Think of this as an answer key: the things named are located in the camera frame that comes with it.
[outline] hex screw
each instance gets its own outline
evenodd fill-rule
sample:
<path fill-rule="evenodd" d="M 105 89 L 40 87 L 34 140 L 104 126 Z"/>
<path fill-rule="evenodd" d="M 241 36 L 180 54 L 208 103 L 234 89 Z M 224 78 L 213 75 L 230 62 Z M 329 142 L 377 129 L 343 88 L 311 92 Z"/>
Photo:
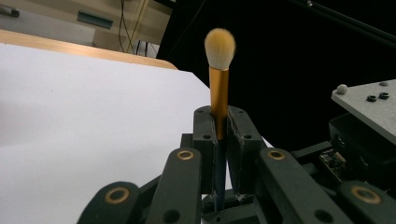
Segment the hex screw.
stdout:
<path fill-rule="evenodd" d="M 374 95 L 369 95 L 369 96 L 367 96 L 367 101 L 369 101 L 369 102 L 375 102 L 375 101 L 376 101 L 376 96 L 374 96 Z"/>
<path fill-rule="evenodd" d="M 379 93 L 379 98 L 386 100 L 389 98 L 389 93 L 383 91 L 383 92 Z"/>

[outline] gold brush handle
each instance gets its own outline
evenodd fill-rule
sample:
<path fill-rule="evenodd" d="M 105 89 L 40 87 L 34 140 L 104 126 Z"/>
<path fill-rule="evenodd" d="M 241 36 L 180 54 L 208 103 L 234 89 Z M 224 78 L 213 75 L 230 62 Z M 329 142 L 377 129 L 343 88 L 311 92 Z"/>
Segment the gold brush handle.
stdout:
<path fill-rule="evenodd" d="M 228 71 L 209 67 L 211 114 L 219 140 L 224 138 L 228 116 Z"/>

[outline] brush handle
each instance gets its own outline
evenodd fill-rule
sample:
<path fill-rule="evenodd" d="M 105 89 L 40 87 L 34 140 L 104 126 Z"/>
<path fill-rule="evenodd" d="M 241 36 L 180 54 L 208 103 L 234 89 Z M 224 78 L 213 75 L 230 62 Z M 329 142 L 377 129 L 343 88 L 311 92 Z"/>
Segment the brush handle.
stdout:
<path fill-rule="evenodd" d="M 226 121 L 228 116 L 228 69 L 209 67 L 211 115 L 215 120 L 218 148 L 215 165 L 215 211 L 224 209 L 226 179 Z"/>
<path fill-rule="evenodd" d="M 209 67 L 211 114 L 215 120 L 216 136 L 223 139 L 228 116 L 228 72 Z"/>
<path fill-rule="evenodd" d="M 225 157 L 226 140 L 218 141 L 215 165 L 215 212 L 224 210 L 225 180 L 227 161 Z"/>

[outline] white table surface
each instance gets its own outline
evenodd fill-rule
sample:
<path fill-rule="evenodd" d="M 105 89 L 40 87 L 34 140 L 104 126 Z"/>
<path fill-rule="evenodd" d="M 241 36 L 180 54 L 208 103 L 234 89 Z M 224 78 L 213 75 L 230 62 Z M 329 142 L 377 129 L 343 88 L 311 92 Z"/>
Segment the white table surface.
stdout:
<path fill-rule="evenodd" d="M 0 44 L 0 223 L 76 223 L 100 188 L 143 186 L 209 102 L 192 73 Z"/>

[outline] brush bristles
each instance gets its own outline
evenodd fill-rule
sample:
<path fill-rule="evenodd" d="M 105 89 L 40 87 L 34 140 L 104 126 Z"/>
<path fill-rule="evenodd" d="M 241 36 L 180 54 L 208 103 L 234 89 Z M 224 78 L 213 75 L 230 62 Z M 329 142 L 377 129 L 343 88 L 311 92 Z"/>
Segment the brush bristles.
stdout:
<path fill-rule="evenodd" d="M 222 28 L 211 30 L 205 39 L 205 51 L 210 67 L 227 70 L 235 52 L 233 35 Z"/>

